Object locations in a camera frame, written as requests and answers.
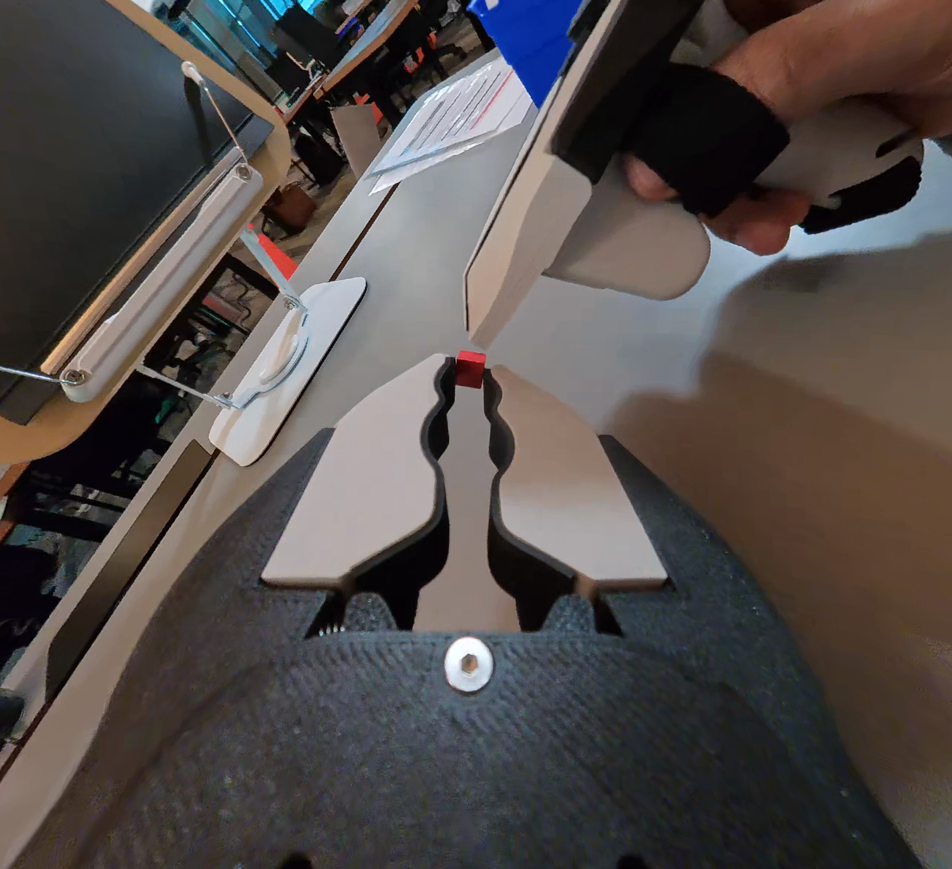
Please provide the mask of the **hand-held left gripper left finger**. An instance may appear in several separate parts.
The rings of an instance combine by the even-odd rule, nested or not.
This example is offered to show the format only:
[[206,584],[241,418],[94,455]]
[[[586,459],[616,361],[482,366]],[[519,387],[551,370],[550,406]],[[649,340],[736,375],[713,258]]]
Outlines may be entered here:
[[273,587],[424,587],[449,548],[446,482],[456,361],[431,355],[335,426],[261,579]]

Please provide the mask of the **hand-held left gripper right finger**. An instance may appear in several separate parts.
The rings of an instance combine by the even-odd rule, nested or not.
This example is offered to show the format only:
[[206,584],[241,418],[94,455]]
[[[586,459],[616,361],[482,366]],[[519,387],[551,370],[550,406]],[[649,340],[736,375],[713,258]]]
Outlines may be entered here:
[[505,366],[489,371],[485,390],[492,431],[502,435],[503,537],[586,593],[662,586],[668,573],[589,423]]

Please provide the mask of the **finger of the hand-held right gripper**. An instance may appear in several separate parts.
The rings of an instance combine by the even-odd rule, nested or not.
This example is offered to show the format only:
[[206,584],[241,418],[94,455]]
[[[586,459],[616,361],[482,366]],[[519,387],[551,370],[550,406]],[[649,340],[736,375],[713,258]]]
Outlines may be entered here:
[[690,290],[707,266],[704,225],[679,203],[637,196],[615,157],[543,274],[666,302]]
[[465,321],[487,350],[549,267],[588,204],[593,182],[554,152],[569,105],[627,0],[609,0],[544,100],[465,269]]

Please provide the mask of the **light grey desk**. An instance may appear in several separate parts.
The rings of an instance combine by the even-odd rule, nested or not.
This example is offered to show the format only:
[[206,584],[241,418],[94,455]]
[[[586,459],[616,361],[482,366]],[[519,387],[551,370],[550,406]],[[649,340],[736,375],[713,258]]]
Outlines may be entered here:
[[534,119],[397,185],[263,458],[223,453],[85,654],[103,545],[9,678],[2,867],[950,867],[950,157],[679,298],[542,277],[488,351],[594,429],[668,578],[505,539],[485,390],[424,587],[261,574],[339,420],[479,349],[464,270]]

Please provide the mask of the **background long desk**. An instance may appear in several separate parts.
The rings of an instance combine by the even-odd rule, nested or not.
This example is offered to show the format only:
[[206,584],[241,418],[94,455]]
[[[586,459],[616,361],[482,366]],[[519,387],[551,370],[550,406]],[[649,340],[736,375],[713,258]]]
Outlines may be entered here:
[[363,69],[369,65],[374,55],[387,46],[388,40],[398,32],[406,18],[419,7],[420,0],[389,0],[387,5],[370,22],[363,34],[354,42],[343,59],[326,75],[316,77],[303,90],[298,101],[327,95],[348,77],[357,72],[363,79]]

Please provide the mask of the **person's right hand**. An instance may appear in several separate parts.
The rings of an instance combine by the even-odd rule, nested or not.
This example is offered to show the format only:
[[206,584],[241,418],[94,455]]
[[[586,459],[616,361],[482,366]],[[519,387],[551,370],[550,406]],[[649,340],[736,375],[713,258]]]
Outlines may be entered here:
[[951,132],[951,0],[723,0],[748,38],[713,65],[791,125],[870,97],[923,138]]

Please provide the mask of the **laminated paper sheet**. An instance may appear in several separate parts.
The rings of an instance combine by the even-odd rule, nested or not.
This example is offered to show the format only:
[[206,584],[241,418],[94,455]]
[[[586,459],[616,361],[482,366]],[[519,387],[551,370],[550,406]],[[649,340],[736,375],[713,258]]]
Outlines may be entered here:
[[386,191],[518,127],[536,113],[530,93],[500,56],[426,93],[387,150],[367,170],[373,193]]

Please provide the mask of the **white metal board stand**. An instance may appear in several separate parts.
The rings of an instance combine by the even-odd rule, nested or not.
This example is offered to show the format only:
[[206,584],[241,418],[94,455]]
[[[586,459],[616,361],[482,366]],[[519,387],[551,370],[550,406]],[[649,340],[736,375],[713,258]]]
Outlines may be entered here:
[[[173,300],[174,291],[184,285],[187,275],[198,270],[212,241],[238,220],[264,186],[263,177],[251,168],[231,125],[214,101],[205,77],[191,61],[182,62],[181,70],[184,78],[205,95],[227,129],[237,161],[212,187],[195,220],[130,298],[92,332],[64,366],[55,367],[48,375],[74,402],[90,401],[105,391],[107,381],[144,342],[149,328]],[[299,292],[253,230],[244,230],[241,240],[278,288],[286,312],[231,393],[199,394],[198,398],[219,408],[209,432],[211,445],[238,466],[248,467],[267,451],[304,387],[363,301],[367,284],[365,279],[355,278],[319,283]]]

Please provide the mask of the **orange object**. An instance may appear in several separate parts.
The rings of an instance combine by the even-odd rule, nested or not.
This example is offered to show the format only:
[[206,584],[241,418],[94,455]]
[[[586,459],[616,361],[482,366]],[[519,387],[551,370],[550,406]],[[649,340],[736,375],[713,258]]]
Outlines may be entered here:
[[256,230],[251,224],[245,227],[249,237],[254,237],[260,252],[267,255],[270,262],[286,279],[290,279],[297,271],[298,263],[267,234]]

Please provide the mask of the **black monitor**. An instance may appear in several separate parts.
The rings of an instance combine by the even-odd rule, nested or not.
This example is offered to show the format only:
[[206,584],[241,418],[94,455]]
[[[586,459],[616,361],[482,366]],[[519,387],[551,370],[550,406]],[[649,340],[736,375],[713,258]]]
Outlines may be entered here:
[[2,464],[93,423],[290,167],[274,108],[131,0],[2,0]]

